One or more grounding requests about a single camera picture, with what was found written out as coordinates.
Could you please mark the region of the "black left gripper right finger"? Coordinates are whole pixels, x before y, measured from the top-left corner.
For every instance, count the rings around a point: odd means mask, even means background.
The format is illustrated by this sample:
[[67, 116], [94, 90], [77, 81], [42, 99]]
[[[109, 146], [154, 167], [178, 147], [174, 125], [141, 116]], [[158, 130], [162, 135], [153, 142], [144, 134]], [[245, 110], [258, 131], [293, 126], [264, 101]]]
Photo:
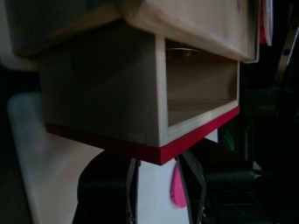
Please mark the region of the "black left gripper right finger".
[[253, 194], [248, 161], [209, 139], [178, 157], [189, 224], [270, 224]]

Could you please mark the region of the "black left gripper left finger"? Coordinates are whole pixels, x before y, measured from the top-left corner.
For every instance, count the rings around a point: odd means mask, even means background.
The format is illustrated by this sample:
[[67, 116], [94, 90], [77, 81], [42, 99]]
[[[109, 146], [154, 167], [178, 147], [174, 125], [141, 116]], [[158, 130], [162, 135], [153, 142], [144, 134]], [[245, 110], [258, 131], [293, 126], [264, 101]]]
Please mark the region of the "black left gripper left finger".
[[138, 161], [104, 150], [78, 176], [71, 224], [136, 224]]

